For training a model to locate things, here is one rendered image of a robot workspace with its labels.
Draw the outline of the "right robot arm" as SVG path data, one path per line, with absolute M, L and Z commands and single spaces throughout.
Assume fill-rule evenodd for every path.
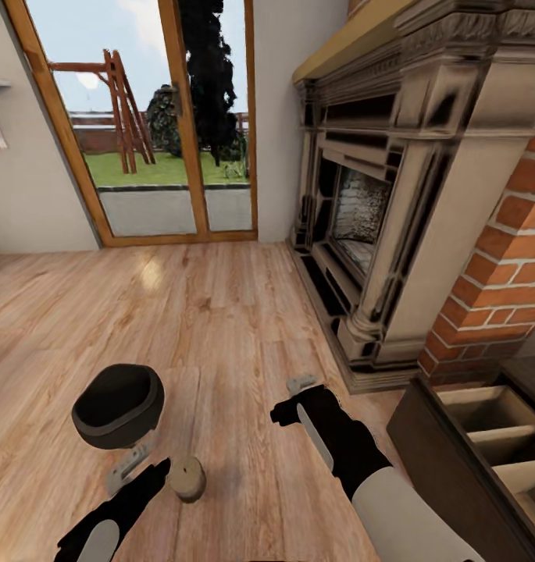
M 312 372 L 286 379 L 289 400 L 271 419 L 300 422 L 364 526 L 380 562 L 485 562 L 421 499 L 377 448 L 365 424 L 340 410 Z

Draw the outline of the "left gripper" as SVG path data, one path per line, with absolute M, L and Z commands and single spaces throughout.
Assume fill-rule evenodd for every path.
M 134 506 L 134 521 L 140 517 L 140 514 L 146 508 L 149 500 L 161 491 L 161 487 L 165 485 L 165 477 L 168 475 L 171 460 L 161 461 L 158 466 L 154 468 L 150 464 L 132 483 L 125 485 L 117 494 L 115 498 L 127 498 L 133 501 Z

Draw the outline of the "cauldron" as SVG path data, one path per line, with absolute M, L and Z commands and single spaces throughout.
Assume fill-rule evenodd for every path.
M 98 449 L 133 449 L 159 423 L 164 388 L 146 365 L 102 369 L 76 400 L 71 418 L 80 437 Z

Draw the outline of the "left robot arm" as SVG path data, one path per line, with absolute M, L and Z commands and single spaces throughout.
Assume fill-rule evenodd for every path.
M 102 502 L 57 542 L 55 562 L 112 562 L 130 527 L 135 524 L 149 500 L 165 485 L 171 460 L 150 464 L 135 480 L 127 477 L 148 455 L 148 443 L 133 448 L 109 472 L 105 482 L 110 502 Z

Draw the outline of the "pillar candle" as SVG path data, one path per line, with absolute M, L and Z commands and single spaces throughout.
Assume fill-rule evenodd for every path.
M 171 473 L 174 492 L 184 503 L 193 503 L 205 491 L 206 477 L 197 457 L 185 457 L 178 461 Z

